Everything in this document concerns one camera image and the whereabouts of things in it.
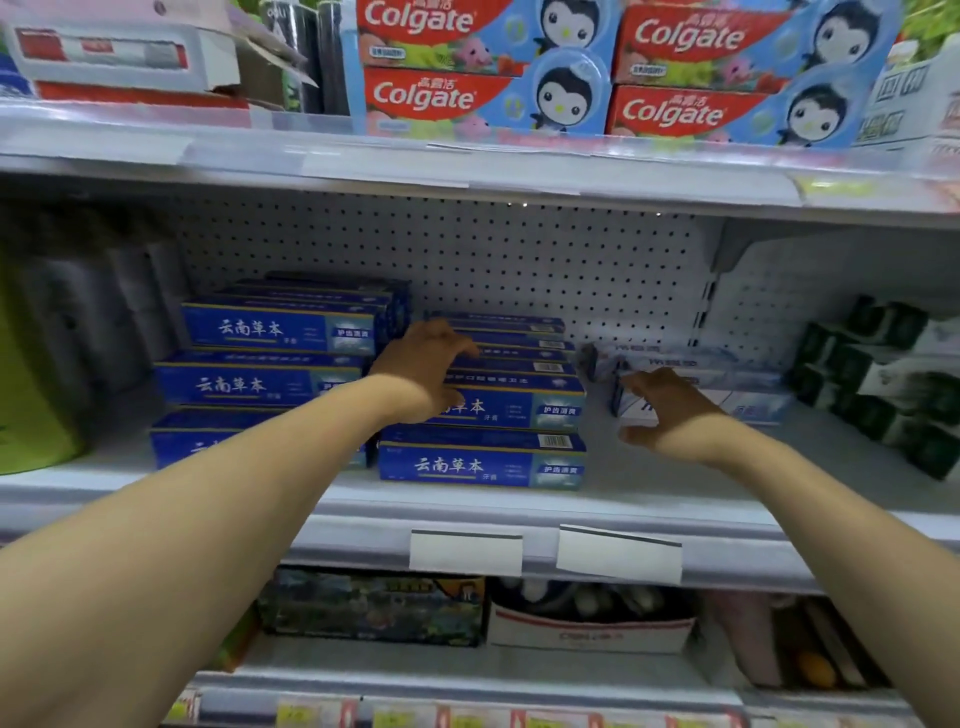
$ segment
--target colorful product package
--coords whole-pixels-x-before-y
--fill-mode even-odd
[[[776,94],[831,68],[869,92],[902,21],[900,0],[635,3],[620,24],[613,79]]]
[[[482,576],[277,567],[256,607],[267,632],[451,646],[480,644]]]
[[[718,382],[700,393],[724,412],[747,425],[779,425],[793,393],[780,384]],[[611,412],[622,425],[655,425],[659,420],[653,405],[626,390],[617,382],[611,398]]]
[[[843,149],[856,138],[870,82],[816,66],[779,93],[620,85],[607,133]]]
[[[365,360],[348,354],[177,352],[154,364],[168,404],[296,407],[363,376]]]
[[[456,388],[464,403],[429,423],[576,432],[587,401],[573,376],[457,370],[447,372],[444,384]]]
[[[447,319],[448,321],[480,321],[480,322],[507,322],[511,324],[547,324],[552,327],[558,327],[561,332],[566,331],[566,324],[563,319],[553,316],[520,316],[507,313],[467,313],[466,311],[427,311],[423,314],[423,320],[429,319]]]
[[[393,296],[389,293],[360,293],[357,291],[340,292],[309,290],[290,287],[287,285],[271,286],[265,284],[254,285],[238,283],[215,291],[217,296],[241,296],[247,299],[264,299],[269,301],[308,301],[313,303],[349,303],[354,305],[371,305],[380,309],[377,324],[387,331],[393,338],[396,327],[396,317],[393,311]]]
[[[565,361],[537,361],[534,359],[473,359],[460,356],[453,360],[451,370],[488,372],[498,374],[577,376],[572,364]]]
[[[157,420],[150,428],[150,444],[154,448],[157,469],[173,465],[195,452],[223,442],[237,432],[243,432],[285,409],[269,407],[196,407],[174,410]],[[364,443],[356,451],[347,470],[366,468],[372,448]]]
[[[200,296],[181,308],[194,346],[373,356],[387,339],[376,306]]]
[[[516,131],[603,133],[610,71],[590,51],[554,48],[522,76],[361,66],[345,57],[357,133],[509,141]]]
[[[619,0],[347,0],[343,32],[360,62],[521,76],[553,48],[587,48],[610,67]]]
[[[518,321],[480,321],[478,319],[446,319],[455,331],[468,336],[474,333],[503,333],[553,341],[564,340],[564,330],[553,324],[528,324]]]
[[[380,478],[576,490],[587,446],[575,434],[393,425],[379,445]]]
[[[544,339],[535,333],[493,333],[490,331],[467,331],[473,343],[480,347],[481,355],[486,347],[509,347],[510,349],[528,349],[533,352],[560,352],[572,357],[577,348],[568,341]]]

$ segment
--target store shelf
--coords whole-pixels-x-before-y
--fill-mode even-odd
[[[352,135],[341,117],[175,111],[6,102],[0,170],[960,228],[960,203],[943,183],[960,170],[901,169],[862,150],[534,135],[517,137],[522,146],[431,142]],[[258,128],[244,128],[254,118]]]
[[[579,493],[387,483],[376,469],[343,473],[318,504],[288,560],[408,569],[411,531],[523,537],[528,575],[589,579],[556,567],[559,526],[657,535],[683,545],[685,586],[817,591],[770,513],[740,486],[616,439],[603,387],[591,387],[582,434],[588,475]],[[71,463],[0,476],[0,534],[13,538],[153,470],[146,427],[162,411],[151,387],[117,402],[94,450]],[[960,488],[938,483],[895,452],[825,413],[794,405],[773,430],[856,491],[931,538],[960,546]]]

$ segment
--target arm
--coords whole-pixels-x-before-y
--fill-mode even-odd
[[[357,449],[463,400],[443,387],[461,352],[414,324],[369,376],[0,551],[4,724],[158,725]]]
[[[960,716],[960,560],[674,374],[622,379],[657,410],[620,437],[729,475],[773,514],[857,637],[931,728]]]

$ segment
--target toothpaste box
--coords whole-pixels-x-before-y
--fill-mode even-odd
[[[619,0],[347,0],[342,31],[365,65],[520,76],[553,48],[610,65]]]
[[[516,130],[603,133],[610,72],[589,51],[555,48],[522,76],[361,67],[345,58],[354,130],[452,141],[509,140]]]
[[[169,404],[296,407],[363,376],[364,359],[349,354],[178,352],[155,363]]]
[[[498,374],[577,376],[573,365],[565,361],[536,361],[531,359],[472,359],[461,356],[453,360],[449,369],[496,372]]]
[[[427,311],[423,314],[424,321],[429,319],[448,319],[450,321],[481,321],[507,322],[510,324],[546,324],[566,331],[563,319],[552,316],[519,316],[505,313],[467,313],[466,311]]]
[[[182,407],[150,428],[158,469],[223,442],[237,432],[266,422],[286,410],[257,407]],[[364,444],[348,468],[366,468],[370,449]]]
[[[269,271],[264,278],[269,281],[315,283],[324,290],[387,291],[394,295],[397,333],[402,334],[413,320],[413,299],[410,295],[409,280],[381,279],[353,274],[334,275],[319,271]]]
[[[754,384],[736,389],[720,385],[700,388],[700,393],[747,425],[779,425],[793,401],[793,394],[779,384]],[[646,399],[624,389],[619,382],[613,391],[611,412],[622,425],[655,425],[659,421],[657,412]]]
[[[531,352],[559,352],[565,358],[572,358],[577,352],[577,348],[568,341],[557,341],[554,339],[544,339],[535,333],[502,333],[491,331],[465,331],[473,343],[480,348],[481,355],[489,358],[484,353],[485,348],[508,347],[509,349],[529,350]]]
[[[462,333],[521,334],[528,338],[563,341],[564,329],[553,324],[528,324],[522,321],[481,321],[479,319],[447,319],[450,326]]]
[[[444,383],[464,396],[427,422],[575,432],[587,393],[575,376],[525,375],[456,370]]]
[[[856,138],[869,82],[813,68],[776,94],[617,86],[607,133],[842,149]]]
[[[615,51],[618,84],[777,94],[813,69],[869,93],[900,25],[900,0],[634,3]]]
[[[395,317],[392,309],[393,301],[389,293],[339,293],[323,290],[299,290],[297,288],[268,285],[237,284],[222,288],[215,292],[217,296],[241,296],[247,299],[264,299],[267,301],[308,301],[313,303],[349,303],[370,305],[379,309],[377,325],[392,338],[395,329]]]
[[[597,341],[585,349],[587,378],[606,381],[621,369],[646,370],[659,367],[706,367],[722,364],[729,369],[736,357],[726,349],[677,347],[664,344],[617,344]]]
[[[506,359],[510,361],[561,361],[569,360],[566,350],[555,351],[548,349],[524,349],[520,347],[505,347],[500,344],[484,344],[474,342],[480,350],[482,359]]]
[[[576,490],[586,461],[575,434],[393,425],[379,444],[383,480]]]
[[[181,309],[195,346],[373,356],[386,339],[376,306],[213,295],[185,301]]]

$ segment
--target forearm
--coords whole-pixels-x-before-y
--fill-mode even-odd
[[[389,385],[337,387],[0,552],[0,620],[21,625],[0,651],[0,703],[28,721],[38,706],[106,686],[115,700],[127,687],[140,697],[127,724],[156,725],[336,473],[386,424]],[[149,674],[134,655],[150,655]],[[51,680],[57,666],[70,667]]]
[[[960,716],[960,561],[788,446],[744,428],[721,470],[770,510],[931,728]]]

